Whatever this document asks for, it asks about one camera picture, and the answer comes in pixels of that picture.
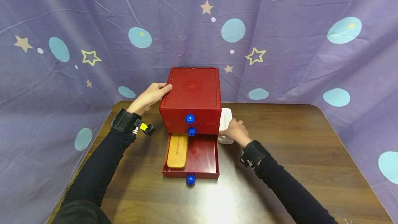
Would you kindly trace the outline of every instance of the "white card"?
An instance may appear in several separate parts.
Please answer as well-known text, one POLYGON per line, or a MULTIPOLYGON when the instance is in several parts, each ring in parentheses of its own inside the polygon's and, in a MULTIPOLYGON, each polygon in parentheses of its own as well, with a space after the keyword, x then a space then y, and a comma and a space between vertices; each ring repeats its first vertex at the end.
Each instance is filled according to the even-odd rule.
MULTIPOLYGON (((228 125, 232 120, 232 111, 230 108, 221 109, 220 131, 228 129, 228 125)), ((234 141, 225 136, 218 136, 218 142, 222 144, 232 144, 234 141)))

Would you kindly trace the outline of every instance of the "black wrist band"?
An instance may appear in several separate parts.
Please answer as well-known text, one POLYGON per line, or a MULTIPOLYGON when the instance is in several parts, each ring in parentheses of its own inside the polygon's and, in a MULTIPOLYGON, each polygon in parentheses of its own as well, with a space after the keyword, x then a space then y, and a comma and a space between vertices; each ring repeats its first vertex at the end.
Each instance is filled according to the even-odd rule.
POLYGON ((135 134, 141 129, 146 135, 152 135, 155 128, 152 125, 146 125, 141 121, 141 116, 136 113, 130 113, 124 108, 120 109, 115 119, 112 120, 111 126, 113 129, 126 134, 135 134))
POLYGON ((245 167, 250 166, 253 170, 257 169, 261 160, 270 156, 270 152, 257 140, 251 141, 243 149, 243 155, 240 158, 245 167))

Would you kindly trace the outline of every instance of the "outlined star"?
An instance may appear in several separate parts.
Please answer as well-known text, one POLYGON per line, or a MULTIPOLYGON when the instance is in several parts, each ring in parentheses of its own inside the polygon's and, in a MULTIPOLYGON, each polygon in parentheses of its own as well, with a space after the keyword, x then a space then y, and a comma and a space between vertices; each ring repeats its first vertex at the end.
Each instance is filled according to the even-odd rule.
POLYGON ((97 52, 95 52, 95 51, 87 52, 87 51, 82 50, 82 54, 83 54, 83 63, 88 62, 91 66, 94 66, 95 62, 102 62, 102 60, 97 57, 97 52), (91 54, 93 54, 95 59, 92 60, 92 61, 86 60, 87 59, 87 55, 91 55, 91 54))
POLYGON ((256 48, 253 48, 252 53, 245 57, 246 57, 246 59, 248 59, 250 61, 249 65, 252 65, 255 62, 263 62, 263 54, 265 54, 265 52, 266 52, 265 50, 257 50, 256 48), (254 52, 256 52, 257 54, 260 54, 258 59, 253 60, 252 56, 253 56, 254 52))
POLYGON ((87 79, 87 80, 86 80, 86 82, 87 82, 87 87, 90 87, 90 88, 92 88, 90 80, 89 80, 89 79, 87 79))
POLYGON ((206 0, 205 4, 202 4, 201 7, 203 8, 203 14, 208 13, 209 15, 211 15, 210 10, 213 8, 213 6, 209 5, 209 1, 206 0))
POLYGON ((15 45, 15 46, 18 46, 18 47, 21 47, 21 48, 25 51, 25 53, 27 53, 27 49, 33 48, 33 47, 29 44, 29 42, 28 42, 28 40, 27 40, 27 37, 26 37, 26 38, 20 38, 19 36, 15 36, 15 38, 17 39, 17 42, 14 43, 14 45, 15 45))
POLYGON ((229 65, 227 65, 224 70, 228 73, 228 72, 232 72, 232 68, 233 67, 230 67, 229 65))

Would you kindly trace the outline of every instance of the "yellow wooden block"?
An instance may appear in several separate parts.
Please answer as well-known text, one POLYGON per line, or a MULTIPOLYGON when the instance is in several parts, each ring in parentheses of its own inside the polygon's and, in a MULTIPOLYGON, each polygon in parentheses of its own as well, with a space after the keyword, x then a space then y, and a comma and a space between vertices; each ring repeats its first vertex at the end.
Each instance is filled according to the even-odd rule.
POLYGON ((167 167, 185 169, 188 153, 188 134, 172 134, 170 137, 167 167))

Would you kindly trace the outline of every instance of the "blue ball handle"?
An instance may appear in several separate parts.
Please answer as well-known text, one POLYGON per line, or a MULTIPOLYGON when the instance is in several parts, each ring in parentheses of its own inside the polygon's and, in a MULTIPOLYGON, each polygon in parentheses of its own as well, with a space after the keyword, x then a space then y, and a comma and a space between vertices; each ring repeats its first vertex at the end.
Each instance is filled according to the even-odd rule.
POLYGON ((195 184, 196 178, 194 175, 188 175, 187 176, 187 184, 189 186, 193 186, 195 184))
POLYGON ((189 136, 195 135, 196 134, 195 127, 189 127, 187 133, 188 133, 189 136))
POLYGON ((195 122, 195 116, 194 116, 193 114, 188 114, 188 115, 185 117, 185 122, 186 122, 187 124, 193 124, 193 123, 195 122))

